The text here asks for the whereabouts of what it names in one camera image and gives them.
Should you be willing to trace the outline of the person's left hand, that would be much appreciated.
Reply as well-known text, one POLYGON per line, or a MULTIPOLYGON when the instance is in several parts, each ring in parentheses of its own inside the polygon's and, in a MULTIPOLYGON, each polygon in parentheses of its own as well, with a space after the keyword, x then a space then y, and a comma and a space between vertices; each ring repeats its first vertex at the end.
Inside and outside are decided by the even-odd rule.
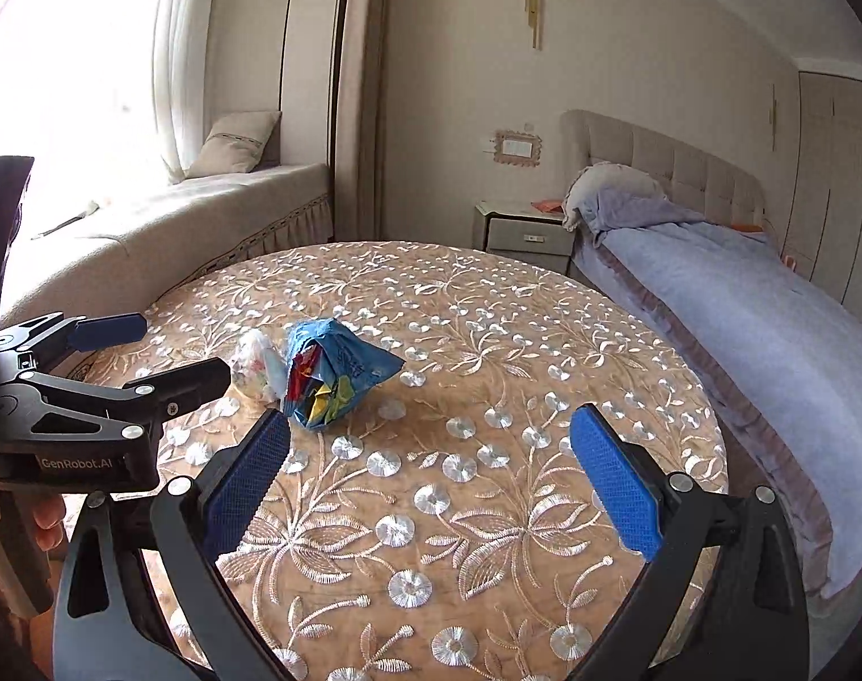
POLYGON ((55 549, 65 538, 63 521, 66 516, 66 505, 59 494, 33 495, 27 500, 35 527, 33 538, 38 547, 45 552, 55 549))

